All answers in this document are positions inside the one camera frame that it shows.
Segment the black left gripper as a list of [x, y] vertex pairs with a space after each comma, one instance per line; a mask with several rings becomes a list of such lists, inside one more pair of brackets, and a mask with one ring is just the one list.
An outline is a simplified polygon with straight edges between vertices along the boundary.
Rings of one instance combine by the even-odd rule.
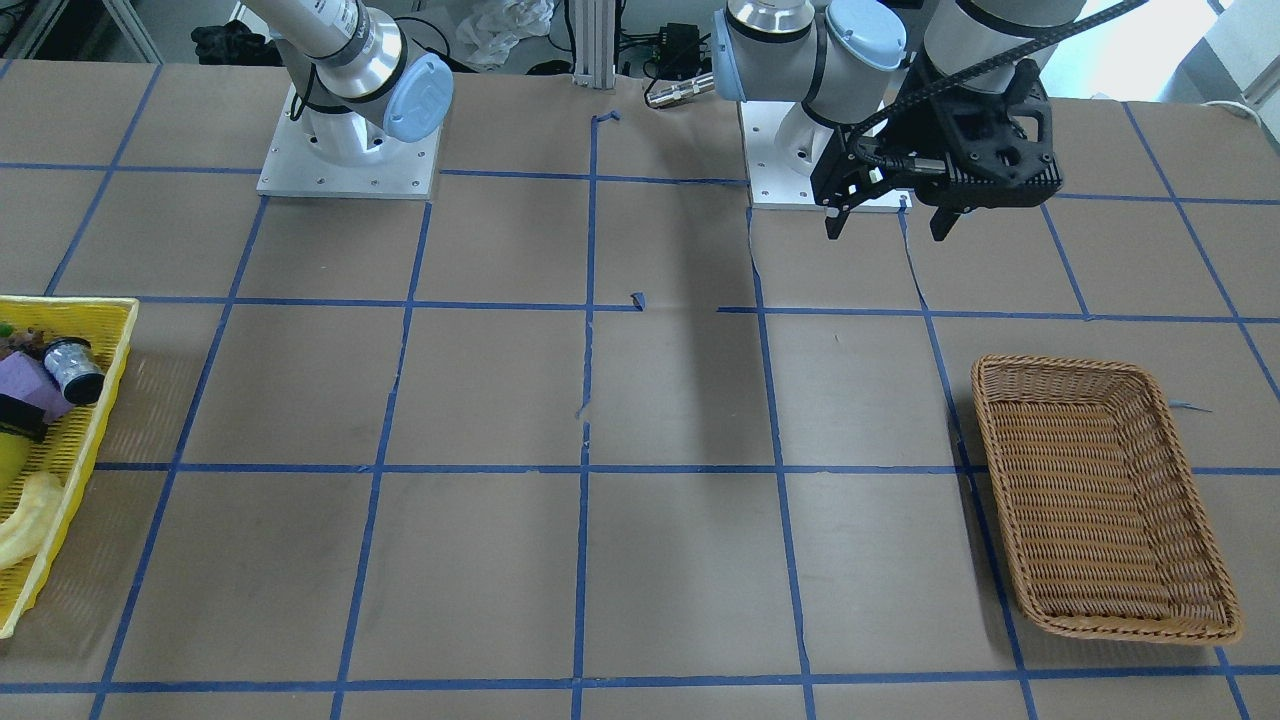
[[911, 190], [937, 208], [931, 237], [943, 242], [963, 211], [1032, 208], [1062, 188], [1053, 118], [1036, 60], [1009, 64], [992, 94], [959, 85], [881, 122], [870, 136], [833, 132], [810, 176], [826, 209], [826, 237], [838, 241], [850, 208]]

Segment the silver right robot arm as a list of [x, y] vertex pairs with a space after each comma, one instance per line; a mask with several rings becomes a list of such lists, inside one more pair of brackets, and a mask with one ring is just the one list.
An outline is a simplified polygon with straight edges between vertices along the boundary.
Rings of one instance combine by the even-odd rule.
[[417, 46], [401, 23], [362, 1], [246, 1], [265, 22], [300, 100], [352, 111], [394, 141], [439, 131], [454, 96], [445, 59]]

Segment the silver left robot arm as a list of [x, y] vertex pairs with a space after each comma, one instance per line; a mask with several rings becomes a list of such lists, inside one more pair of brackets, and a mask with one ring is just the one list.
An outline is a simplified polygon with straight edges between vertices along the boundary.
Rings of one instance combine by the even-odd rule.
[[1064, 184], [1041, 72], [1079, 1], [726, 1], [716, 92], [739, 105], [751, 205], [810, 206], [837, 238], [902, 195], [943, 240], [977, 209]]

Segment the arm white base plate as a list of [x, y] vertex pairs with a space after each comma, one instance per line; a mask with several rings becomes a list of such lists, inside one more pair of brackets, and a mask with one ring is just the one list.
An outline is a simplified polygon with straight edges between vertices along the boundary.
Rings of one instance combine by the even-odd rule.
[[832, 129], [796, 102], [740, 102], [739, 118], [753, 209], [823, 213], [812, 173]]
[[280, 199], [433, 197], [443, 129], [406, 143], [353, 113], [305, 109], [291, 119], [291, 86], [269, 143], [256, 190]]

